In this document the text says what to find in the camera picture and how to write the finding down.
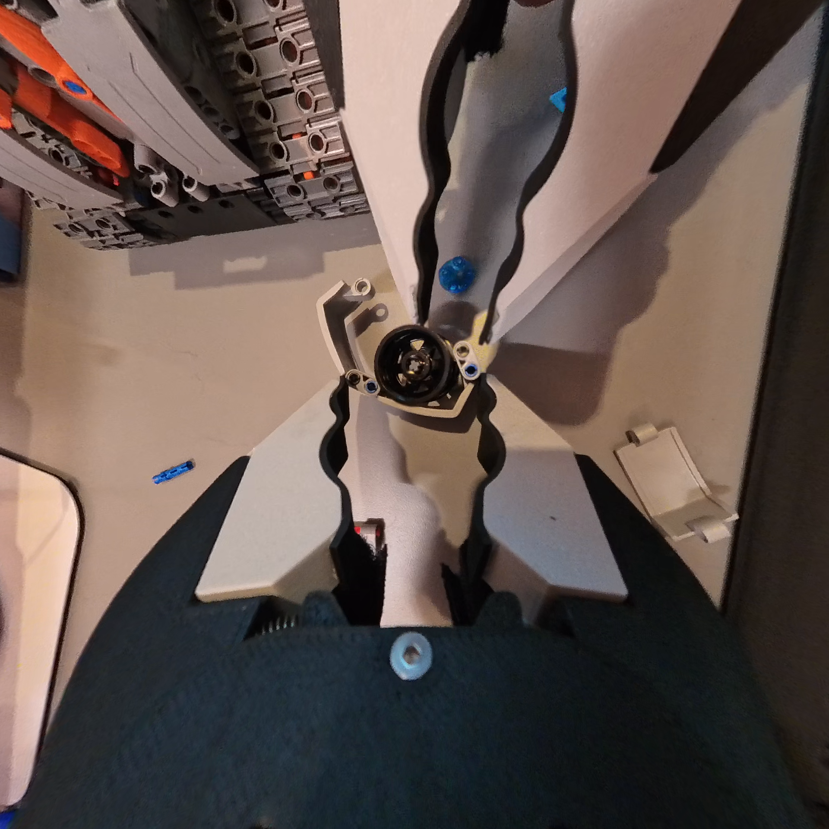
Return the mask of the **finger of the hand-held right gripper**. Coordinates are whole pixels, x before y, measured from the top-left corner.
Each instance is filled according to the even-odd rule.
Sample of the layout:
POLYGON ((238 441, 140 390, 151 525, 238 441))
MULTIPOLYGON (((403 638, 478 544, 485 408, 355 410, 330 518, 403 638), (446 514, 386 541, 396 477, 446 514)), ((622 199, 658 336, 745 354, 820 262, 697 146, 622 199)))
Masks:
POLYGON ((565 111, 522 189, 483 342, 516 326, 649 187, 652 164, 738 5, 565 4, 565 111))
POLYGON ((344 126, 409 313, 430 311, 435 217, 450 173, 445 101, 472 5, 340 2, 344 126))

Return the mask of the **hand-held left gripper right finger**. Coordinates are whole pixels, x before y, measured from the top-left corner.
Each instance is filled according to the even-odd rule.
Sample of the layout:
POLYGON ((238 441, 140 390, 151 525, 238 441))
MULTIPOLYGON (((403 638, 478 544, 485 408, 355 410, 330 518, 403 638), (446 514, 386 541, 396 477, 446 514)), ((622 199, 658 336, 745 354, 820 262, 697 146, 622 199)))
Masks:
POLYGON ((570 444, 505 386, 478 388, 478 461, 464 542, 464 589, 476 611, 487 588, 544 611, 562 596, 627 599, 570 444))

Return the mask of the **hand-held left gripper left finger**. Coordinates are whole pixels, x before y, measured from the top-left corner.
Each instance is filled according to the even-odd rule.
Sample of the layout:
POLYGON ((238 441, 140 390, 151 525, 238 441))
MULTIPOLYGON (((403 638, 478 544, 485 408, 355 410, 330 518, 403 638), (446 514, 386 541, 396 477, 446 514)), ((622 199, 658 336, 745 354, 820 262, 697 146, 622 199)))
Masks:
POLYGON ((330 545, 342 522, 342 491, 323 467, 337 425, 329 382, 251 452, 197 583, 203 603, 276 597, 301 604, 337 585, 330 545))

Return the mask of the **small black wheel assembly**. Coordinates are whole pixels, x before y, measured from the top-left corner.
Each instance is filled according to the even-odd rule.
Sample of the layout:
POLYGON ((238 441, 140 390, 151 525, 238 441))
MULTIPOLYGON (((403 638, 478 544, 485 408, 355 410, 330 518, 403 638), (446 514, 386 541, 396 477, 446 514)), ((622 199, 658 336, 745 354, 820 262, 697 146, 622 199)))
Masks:
POLYGON ((383 396, 401 405, 426 406, 459 383, 449 344, 424 326, 398 326, 380 341, 375 379, 383 396))

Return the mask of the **grey curved panel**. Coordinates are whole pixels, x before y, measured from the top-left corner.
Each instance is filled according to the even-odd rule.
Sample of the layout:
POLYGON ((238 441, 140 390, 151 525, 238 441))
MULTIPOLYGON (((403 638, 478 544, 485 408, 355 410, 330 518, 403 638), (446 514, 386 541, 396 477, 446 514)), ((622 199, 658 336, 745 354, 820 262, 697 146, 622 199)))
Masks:
POLYGON ((398 326, 418 325, 410 319, 391 275, 382 274, 373 281, 362 277, 352 284, 340 282, 318 299, 316 311, 326 347, 348 387, 412 415, 441 420, 458 417, 497 354, 497 344, 479 340, 485 312, 475 316, 471 335, 456 342, 424 326, 449 344, 459 369, 459 383, 426 406, 401 405, 380 393, 374 370, 383 337, 398 326))

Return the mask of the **grey flat hinged panel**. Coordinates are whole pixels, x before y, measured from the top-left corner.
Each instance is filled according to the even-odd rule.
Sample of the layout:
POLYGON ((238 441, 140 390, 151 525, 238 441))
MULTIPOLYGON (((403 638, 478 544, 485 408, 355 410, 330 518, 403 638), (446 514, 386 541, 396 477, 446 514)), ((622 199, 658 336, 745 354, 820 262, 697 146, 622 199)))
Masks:
POLYGON ((641 424, 626 432, 614 452, 652 524, 677 543, 706 544, 731 537, 737 513, 710 490, 676 427, 641 424))

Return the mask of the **blue round stud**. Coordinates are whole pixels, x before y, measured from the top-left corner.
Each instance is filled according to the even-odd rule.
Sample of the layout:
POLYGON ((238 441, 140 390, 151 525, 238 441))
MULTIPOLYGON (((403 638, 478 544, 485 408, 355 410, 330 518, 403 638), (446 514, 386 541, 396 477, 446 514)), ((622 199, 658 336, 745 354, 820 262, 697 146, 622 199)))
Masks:
POLYGON ((478 272, 471 261, 462 256, 454 256, 444 262, 438 271, 441 289, 453 296, 466 293, 474 285, 478 272))

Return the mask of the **grey orange tracked toy robot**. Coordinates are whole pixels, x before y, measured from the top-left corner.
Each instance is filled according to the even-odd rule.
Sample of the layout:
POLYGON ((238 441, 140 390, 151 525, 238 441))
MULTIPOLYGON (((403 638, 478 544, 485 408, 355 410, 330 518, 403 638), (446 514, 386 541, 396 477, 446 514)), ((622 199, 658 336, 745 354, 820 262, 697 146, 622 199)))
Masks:
POLYGON ((1 3, 2 183, 92 250, 370 211, 338 2, 1 3))

